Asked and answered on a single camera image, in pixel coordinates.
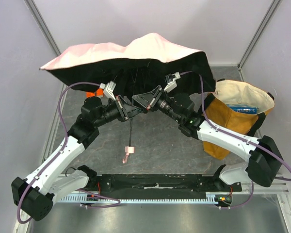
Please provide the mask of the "pink folding umbrella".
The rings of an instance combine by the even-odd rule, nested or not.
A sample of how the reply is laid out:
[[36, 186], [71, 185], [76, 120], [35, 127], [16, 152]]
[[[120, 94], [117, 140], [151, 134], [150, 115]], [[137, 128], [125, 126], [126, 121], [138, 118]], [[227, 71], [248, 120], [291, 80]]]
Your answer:
[[80, 44], [67, 48], [41, 67], [74, 90], [94, 92], [101, 83], [116, 83], [114, 96], [132, 103], [132, 96], [166, 86], [165, 76], [181, 78], [167, 93], [173, 98], [185, 93], [215, 90], [215, 79], [206, 53], [174, 44], [157, 33], [149, 33], [123, 47], [115, 43]]

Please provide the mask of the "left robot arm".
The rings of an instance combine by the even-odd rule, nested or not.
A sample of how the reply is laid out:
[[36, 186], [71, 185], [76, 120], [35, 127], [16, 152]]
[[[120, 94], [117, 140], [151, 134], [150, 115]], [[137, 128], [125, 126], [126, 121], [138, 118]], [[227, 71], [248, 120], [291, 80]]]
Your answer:
[[81, 114], [58, 148], [36, 170], [22, 179], [12, 181], [14, 204], [17, 206], [17, 219], [24, 224], [20, 212], [24, 211], [31, 219], [42, 220], [53, 205], [73, 191], [82, 189], [94, 179], [96, 172], [87, 166], [81, 166], [71, 175], [58, 179], [61, 172], [98, 137], [99, 127], [115, 119], [128, 120], [146, 111], [146, 107], [137, 102], [126, 102], [121, 96], [102, 104], [98, 97], [89, 97], [81, 107]]

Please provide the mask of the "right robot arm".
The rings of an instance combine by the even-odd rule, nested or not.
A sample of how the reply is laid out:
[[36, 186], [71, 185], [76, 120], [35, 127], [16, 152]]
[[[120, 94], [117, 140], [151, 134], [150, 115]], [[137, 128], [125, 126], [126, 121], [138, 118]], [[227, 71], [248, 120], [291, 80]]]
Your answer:
[[160, 110], [177, 121], [178, 128], [187, 137], [212, 143], [242, 158], [243, 162], [240, 164], [225, 165], [219, 169], [219, 179], [225, 184], [253, 181], [263, 187], [272, 185], [283, 158], [271, 137], [243, 135], [207, 120], [194, 111], [194, 102], [185, 93], [170, 98], [157, 86], [150, 92], [134, 95], [132, 98], [145, 111]]

